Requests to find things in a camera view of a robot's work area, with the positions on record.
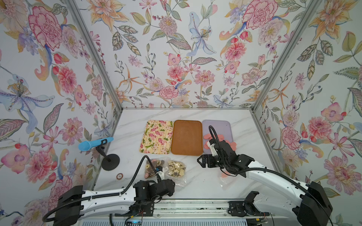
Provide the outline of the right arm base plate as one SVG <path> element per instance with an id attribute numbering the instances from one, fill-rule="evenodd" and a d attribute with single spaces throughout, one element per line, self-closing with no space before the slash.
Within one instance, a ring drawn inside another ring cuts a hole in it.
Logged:
<path id="1" fill-rule="evenodd" d="M 251 191 L 246 199 L 243 201 L 230 201 L 228 213 L 231 214 L 233 217 L 264 217 L 269 216 L 270 213 L 268 212 L 260 212 L 256 206 L 254 205 L 255 197 L 259 195 L 257 191 Z"/>

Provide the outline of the bag of pink cookies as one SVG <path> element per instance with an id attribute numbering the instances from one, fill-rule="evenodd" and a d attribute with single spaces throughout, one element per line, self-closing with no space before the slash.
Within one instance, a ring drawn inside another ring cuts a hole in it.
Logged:
<path id="1" fill-rule="evenodd" d="M 221 188 L 226 191 L 235 182 L 236 177 L 228 176 L 222 171 L 218 172 L 218 181 Z"/>

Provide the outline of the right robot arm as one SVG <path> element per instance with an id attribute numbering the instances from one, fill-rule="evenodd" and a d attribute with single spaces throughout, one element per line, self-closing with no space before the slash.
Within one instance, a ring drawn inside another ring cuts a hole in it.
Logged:
<path id="1" fill-rule="evenodd" d="M 332 222 L 333 207 L 320 184 L 291 179 L 248 155 L 236 154 L 225 141 L 212 139 L 207 144 L 211 153 L 197 159 L 202 168 L 219 168 L 229 176 L 254 180 L 281 195 L 278 198 L 251 191 L 243 201 L 229 202 L 228 213 L 232 216 L 276 214 L 296 219 L 302 226 L 326 226 Z"/>

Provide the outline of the bag of cream cookies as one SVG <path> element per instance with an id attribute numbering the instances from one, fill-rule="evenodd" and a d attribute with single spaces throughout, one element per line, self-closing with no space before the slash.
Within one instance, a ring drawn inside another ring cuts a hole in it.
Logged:
<path id="1" fill-rule="evenodd" d="M 165 160 L 165 164 L 165 179 L 172 180 L 179 187 L 185 187 L 187 184 L 186 165 L 183 162 L 171 160 L 170 158 Z"/>

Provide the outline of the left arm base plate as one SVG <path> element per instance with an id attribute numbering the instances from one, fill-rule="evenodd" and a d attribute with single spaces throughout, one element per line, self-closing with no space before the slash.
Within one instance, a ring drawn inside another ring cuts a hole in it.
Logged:
<path id="1" fill-rule="evenodd" d="M 132 205 L 125 214 L 114 214 L 115 217 L 131 217 L 141 215 L 144 217 L 152 217 L 154 214 L 155 203 L 151 202 L 145 205 Z"/>

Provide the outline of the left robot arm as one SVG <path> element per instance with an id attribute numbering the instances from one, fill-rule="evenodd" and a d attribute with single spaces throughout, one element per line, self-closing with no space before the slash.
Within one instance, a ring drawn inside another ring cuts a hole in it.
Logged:
<path id="1" fill-rule="evenodd" d="M 175 183 L 170 179 L 158 183 L 139 181 L 127 190 L 90 191 L 75 186 L 58 198 L 53 225 L 71 226 L 98 215 L 136 216 L 146 212 L 157 199 L 171 197 L 174 191 Z"/>

